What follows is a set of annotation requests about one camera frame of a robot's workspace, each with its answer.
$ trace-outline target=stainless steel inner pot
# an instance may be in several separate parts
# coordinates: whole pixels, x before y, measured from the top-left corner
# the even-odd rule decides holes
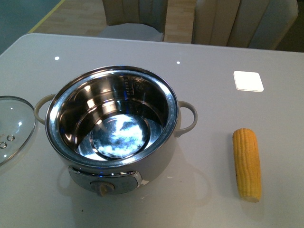
[[[157,177],[171,160],[180,103],[154,73],[103,67],[77,77],[51,98],[48,139],[85,189],[99,195],[131,191]],[[194,127],[194,117],[180,134]]]

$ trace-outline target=pot lid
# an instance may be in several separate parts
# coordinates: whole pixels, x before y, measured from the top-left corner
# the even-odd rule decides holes
[[[15,96],[0,96],[0,166],[15,156],[34,132],[33,106]]]

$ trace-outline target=table surface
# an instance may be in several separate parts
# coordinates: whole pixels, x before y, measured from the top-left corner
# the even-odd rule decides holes
[[[22,151],[0,167],[0,227],[303,227],[304,53],[30,34],[0,56],[0,95],[35,106],[78,75],[109,65],[163,77],[179,100],[196,107],[196,127],[177,139],[159,177],[102,198],[73,182],[37,123]],[[258,72],[264,91],[237,90],[234,71]],[[182,109],[182,125],[192,118]],[[258,203],[238,196],[232,134],[242,127],[259,143]]]

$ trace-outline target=corn cob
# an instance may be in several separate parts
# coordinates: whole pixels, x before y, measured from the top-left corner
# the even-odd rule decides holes
[[[259,202],[261,198],[261,168],[255,133],[241,128],[233,133],[234,163],[237,189],[241,199]]]

